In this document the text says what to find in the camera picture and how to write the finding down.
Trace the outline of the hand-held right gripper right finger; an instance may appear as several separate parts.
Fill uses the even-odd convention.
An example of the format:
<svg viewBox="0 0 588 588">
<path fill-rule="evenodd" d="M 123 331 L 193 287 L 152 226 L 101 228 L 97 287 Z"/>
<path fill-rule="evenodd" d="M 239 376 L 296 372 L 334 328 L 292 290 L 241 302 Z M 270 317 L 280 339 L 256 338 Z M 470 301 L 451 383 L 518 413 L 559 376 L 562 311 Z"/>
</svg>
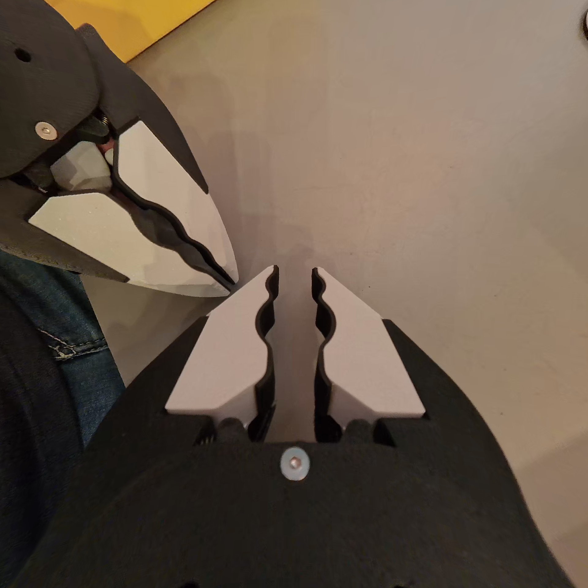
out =
<svg viewBox="0 0 588 588">
<path fill-rule="evenodd" d="M 324 268 L 312 270 L 315 325 L 323 336 L 314 378 L 317 442 L 338 442 L 362 420 L 424 416 L 425 407 L 384 319 Z"/>
</svg>

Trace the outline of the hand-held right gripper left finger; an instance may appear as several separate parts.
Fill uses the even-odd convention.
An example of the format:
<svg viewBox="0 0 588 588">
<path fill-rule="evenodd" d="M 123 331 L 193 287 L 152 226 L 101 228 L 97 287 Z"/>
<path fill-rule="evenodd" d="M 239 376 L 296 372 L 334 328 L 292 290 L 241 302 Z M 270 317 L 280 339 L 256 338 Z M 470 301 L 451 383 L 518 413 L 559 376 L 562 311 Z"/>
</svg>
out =
<svg viewBox="0 0 588 588">
<path fill-rule="evenodd" d="M 173 415 L 201 415 L 219 425 L 237 419 L 254 442 L 275 412 L 275 366 L 267 340 L 275 324 L 279 267 L 261 271 L 207 316 L 166 402 Z"/>
</svg>

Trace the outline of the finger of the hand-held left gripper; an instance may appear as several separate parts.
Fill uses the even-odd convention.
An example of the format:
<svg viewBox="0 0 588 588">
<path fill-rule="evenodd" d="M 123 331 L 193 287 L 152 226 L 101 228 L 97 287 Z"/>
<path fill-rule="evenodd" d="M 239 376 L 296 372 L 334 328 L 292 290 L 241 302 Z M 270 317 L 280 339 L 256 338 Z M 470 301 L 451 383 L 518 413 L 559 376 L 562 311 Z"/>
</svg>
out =
<svg viewBox="0 0 588 588">
<path fill-rule="evenodd" d="M 28 220 L 59 242 L 123 275 L 140 277 L 154 245 L 140 235 L 131 213 L 137 208 L 118 194 L 112 168 L 115 141 L 102 153 L 81 142 L 51 166 L 59 195 L 51 196 Z M 132 284 L 195 297 L 224 297 L 233 284 Z"/>
<path fill-rule="evenodd" d="M 137 206 L 139 233 L 154 245 L 132 284 L 236 284 L 235 254 L 220 213 L 151 129 L 137 121 L 114 149 L 118 194 Z"/>
</svg>

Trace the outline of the yellow plastic bin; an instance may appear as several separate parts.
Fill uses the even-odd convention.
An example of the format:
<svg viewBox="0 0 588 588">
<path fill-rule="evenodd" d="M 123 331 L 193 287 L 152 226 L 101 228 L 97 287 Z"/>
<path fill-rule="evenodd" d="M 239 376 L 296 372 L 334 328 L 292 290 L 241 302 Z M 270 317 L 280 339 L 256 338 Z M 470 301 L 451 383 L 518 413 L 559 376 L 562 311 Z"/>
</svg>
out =
<svg viewBox="0 0 588 588">
<path fill-rule="evenodd" d="M 71 26 L 92 25 L 113 53 L 128 62 L 212 1 L 48 1 Z"/>
</svg>

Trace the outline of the person's legs blue jeans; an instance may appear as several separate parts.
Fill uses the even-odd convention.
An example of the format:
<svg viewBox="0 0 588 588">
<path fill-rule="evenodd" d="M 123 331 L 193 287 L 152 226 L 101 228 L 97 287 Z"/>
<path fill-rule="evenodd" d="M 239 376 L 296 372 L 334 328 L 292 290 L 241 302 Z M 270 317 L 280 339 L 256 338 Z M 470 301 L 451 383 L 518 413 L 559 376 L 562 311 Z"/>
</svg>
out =
<svg viewBox="0 0 588 588">
<path fill-rule="evenodd" d="M 48 347 L 65 379 L 87 447 L 125 385 L 81 278 L 1 252 L 1 290 Z"/>
</svg>

